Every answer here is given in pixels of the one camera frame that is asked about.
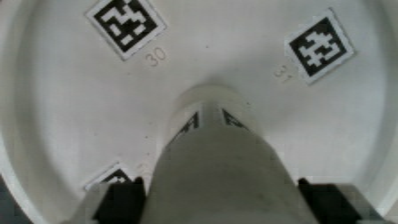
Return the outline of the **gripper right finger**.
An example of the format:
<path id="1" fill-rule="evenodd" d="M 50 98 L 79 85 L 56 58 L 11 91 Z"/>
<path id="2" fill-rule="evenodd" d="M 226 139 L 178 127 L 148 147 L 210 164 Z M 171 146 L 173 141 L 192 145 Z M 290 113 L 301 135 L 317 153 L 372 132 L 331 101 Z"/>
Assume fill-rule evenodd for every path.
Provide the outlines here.
<path id="1" fill-rule="evenodd" d="M 383 224 L 383 215 L 351 184 L 311 183 L 297 185 L 320 224 Z"/>

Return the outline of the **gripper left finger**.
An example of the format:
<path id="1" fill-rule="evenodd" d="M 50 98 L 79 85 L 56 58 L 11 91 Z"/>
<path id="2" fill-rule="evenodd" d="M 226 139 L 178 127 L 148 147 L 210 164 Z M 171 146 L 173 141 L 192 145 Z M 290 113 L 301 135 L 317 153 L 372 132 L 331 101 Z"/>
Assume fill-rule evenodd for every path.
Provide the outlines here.
<path id="1" fill-rule="evenodd" d="M 68 224 L 141 224 L 146 205 L 144 179 L 102 184 L 89 192 Z"/>

